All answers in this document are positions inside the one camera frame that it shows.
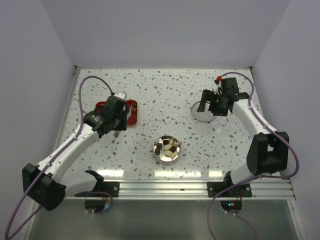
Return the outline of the dark round chocolate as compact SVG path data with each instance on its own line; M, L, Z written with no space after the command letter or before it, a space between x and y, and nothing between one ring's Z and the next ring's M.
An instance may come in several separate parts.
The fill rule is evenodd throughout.
M174 153L175 151L176 151L176 147L171 147L170 149L169 149L172 153Z

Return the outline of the dark chocolate piece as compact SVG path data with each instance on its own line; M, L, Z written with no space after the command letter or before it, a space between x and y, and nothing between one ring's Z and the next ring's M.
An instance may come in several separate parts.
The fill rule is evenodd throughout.
M161 152L161 150L160 150L160 149L158 149L158 148L156 148L156 149L154 150L154 153L155 153L156 155L159 155L159 154L160 154L160 152Z

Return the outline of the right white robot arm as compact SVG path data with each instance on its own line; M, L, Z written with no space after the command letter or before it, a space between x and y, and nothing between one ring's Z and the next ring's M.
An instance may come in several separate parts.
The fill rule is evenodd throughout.
M263 116L252 104L252 94L241 92L235 77L217 77L216 90L203 90L197 112L205 111L206 105L213 116L226 117L234 114L244 125L251 138L246 162L235 170L225 174L223 192L235 196L240 183L249 182L253 177L274 174L288 166L289 136L269 126Z

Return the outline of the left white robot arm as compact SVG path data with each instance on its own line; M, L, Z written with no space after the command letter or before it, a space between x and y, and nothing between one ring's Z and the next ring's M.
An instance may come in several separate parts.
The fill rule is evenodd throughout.
M104 196L104 178L93 170L79 183L66 183L63 177L71 165L91 145L111 131L127 128L127 94L116 92L104 105L88 112L76 130L47 158L22 169L24 193L47 211L57 208L67 197Z

